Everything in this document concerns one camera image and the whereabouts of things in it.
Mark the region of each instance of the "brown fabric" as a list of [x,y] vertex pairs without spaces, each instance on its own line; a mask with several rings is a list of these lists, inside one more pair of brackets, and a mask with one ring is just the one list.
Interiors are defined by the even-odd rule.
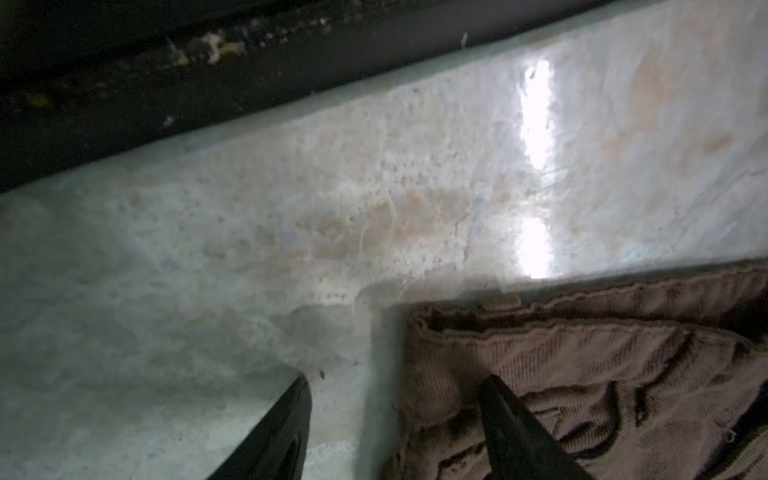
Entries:
[[[766,413],[754,415],[766,293],[755,264],[503,311],[420,310],[383,478],[484,479],[475,393],[492,373],[599,480],[768,478]],[[748,411],[762,423],[743,432]]]

